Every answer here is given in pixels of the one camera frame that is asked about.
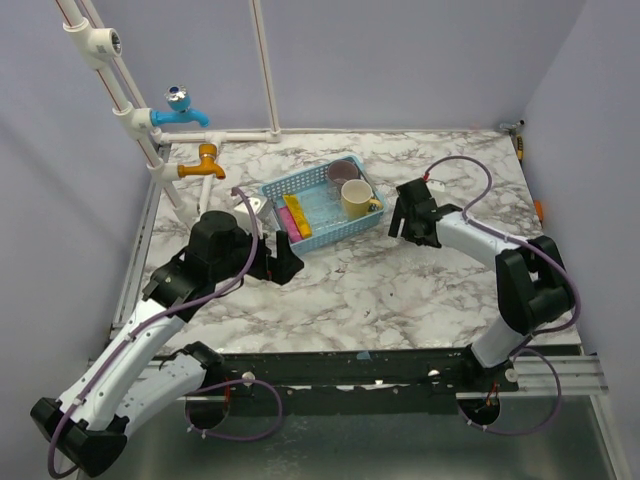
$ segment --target yellow block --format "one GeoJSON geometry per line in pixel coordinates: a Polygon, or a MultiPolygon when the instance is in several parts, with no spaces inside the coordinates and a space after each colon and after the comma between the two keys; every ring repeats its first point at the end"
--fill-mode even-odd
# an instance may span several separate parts
{"type": "Polygon", "coordinates": [[[302,238],[309,238],[311,236],[311,225],[307,221],[307,217],[304,216],[300,202],[295,195],[283,195],[284,203],[291,212],[293,221],[296,222],[296,227],[302,238]]]}

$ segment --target yellow mug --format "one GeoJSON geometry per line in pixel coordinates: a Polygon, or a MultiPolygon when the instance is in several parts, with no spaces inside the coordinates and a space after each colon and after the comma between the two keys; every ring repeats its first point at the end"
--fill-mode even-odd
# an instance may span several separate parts
{"type": "Polygon", "coordinates": [[[349,220],[364,217],[370,212],[373,205],[378,209],[382,208],[382,203],[373,196],[371,185],[364,180],[349,180],[345,182],[342,185],[340,196],[342,197],[342,206],[347,212],[349,220]]]}

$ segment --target faucet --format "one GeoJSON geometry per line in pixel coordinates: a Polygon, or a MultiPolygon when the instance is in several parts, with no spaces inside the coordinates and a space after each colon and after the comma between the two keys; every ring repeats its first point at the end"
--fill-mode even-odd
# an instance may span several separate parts
{"type": "Polygon", "coordinates": [[[151,123],[154,127],[159,127],[165,123],[189,123],[198,122],[201,127],[209,125],[209,117],[199,110],[189,108],[191,98],[184,85],[174,85],[169,87],[164,94],[167,103],[173,112],[159,112],[151,110],[151,123]]]}
{"type": "Polygon", "coordinates": [[[218,147],[212,143],[203,143],[198,148],[200,165],[186,166],[178,165],[178,176],[184,178],[188,175],[211,175],[222,180],[227,175],[220,165],[216,163],[218,147]]]}

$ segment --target pink block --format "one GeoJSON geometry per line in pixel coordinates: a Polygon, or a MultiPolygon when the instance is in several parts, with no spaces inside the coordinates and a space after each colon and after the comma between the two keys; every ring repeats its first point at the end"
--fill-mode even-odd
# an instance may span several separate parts
{"type": "Polygon", "coordinates": [[[300,230],[298,230],[296,221],[293,219],[293,216],[291,215],[289,209],[287,207],[279,208],[278,213],[280,214],[280,220],[282,220],[284,228],[287,229],[287,233],[289,234],[289,240],[291,240],[291,243],[296,243],[302,240],[300,230]]]}

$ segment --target mug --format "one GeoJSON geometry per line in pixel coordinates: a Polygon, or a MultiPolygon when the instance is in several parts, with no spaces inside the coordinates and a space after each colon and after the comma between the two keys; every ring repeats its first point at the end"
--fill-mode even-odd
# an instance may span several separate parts
{"type": "Polygon", "coordinates": [[[342,186],[342,206],[349,221],[364,217],[372,205],[379,209],[382,203],[373,196],[373,189],[364,180],[349,180],[342,186]]]}
{"type": "Polygon", "coordinates": [[[342,189],[342,185],[344,185],[349,180],[355,180],[360,178],[360,170],[355,166],[354,163],[348,160],[334,160],[329,164],[329,168],[327,169],[327,180],[329,180],[329,184],[335,188],[340,195],[340,190],[342,189]]]}

